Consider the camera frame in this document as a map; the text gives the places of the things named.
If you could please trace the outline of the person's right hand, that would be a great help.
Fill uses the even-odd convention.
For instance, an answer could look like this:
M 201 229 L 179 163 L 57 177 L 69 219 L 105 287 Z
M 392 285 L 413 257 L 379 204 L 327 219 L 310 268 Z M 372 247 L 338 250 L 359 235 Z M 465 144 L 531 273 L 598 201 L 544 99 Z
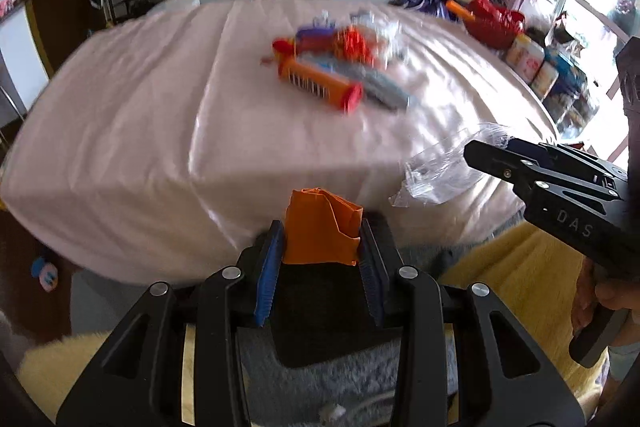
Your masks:
M 579 333 L 592 320 L 597 305 L 610 310 L 628 310 L 629 317 L 617 337 L 613 347 L 629 346 L 639 341 L 640 291 L 638 281 L 593 278 L 594 263 L 585 258 L 576 281 L 576 291 L 570 311 L 573 333 Z

